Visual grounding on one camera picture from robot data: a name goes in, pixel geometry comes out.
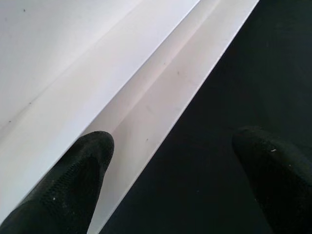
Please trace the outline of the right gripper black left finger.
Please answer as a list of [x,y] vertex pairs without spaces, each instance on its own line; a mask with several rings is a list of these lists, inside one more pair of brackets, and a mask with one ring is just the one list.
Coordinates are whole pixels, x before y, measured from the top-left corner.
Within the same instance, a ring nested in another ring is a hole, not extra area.
[[85,234],[98,202],[114,139],[80,137],[0,226],[2,234]]

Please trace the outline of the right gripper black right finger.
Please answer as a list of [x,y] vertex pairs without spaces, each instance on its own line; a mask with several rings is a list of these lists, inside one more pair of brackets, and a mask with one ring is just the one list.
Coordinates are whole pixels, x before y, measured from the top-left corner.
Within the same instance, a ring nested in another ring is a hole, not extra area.
[[232,147],[256,202],[275,234],[312,232],[312,149],[254,126],[238,129]]

